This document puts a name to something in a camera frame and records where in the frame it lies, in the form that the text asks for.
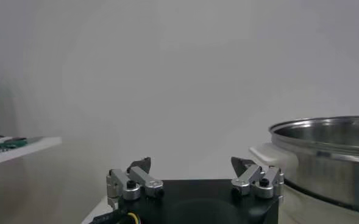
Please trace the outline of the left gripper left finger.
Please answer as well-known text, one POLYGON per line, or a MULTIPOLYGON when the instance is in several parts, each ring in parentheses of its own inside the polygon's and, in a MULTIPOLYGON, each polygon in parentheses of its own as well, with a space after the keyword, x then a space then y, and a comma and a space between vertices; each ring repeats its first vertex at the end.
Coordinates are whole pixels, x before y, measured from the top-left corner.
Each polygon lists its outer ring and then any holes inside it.
POLYGON ((107 203, 113 210, 118 210, 123 201, 135 201, 141 197, 141 191, 150 198, 162 198, 165 188, 162 180, 152 177, 151 157, 133 161, 130 166, 110 169, 106 176, 107 203))

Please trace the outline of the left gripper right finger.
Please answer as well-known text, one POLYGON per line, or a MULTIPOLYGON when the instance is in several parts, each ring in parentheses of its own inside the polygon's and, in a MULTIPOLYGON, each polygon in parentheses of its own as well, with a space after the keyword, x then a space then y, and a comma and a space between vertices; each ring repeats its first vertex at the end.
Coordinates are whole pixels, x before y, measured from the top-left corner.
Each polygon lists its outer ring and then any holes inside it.
POLYGON ((250 159, 231 157, 236 178, 231 180, 232 192, 237 197, 251 192, 258 198, 283 197, 284 173, 275 166, 264 170, 250 159))

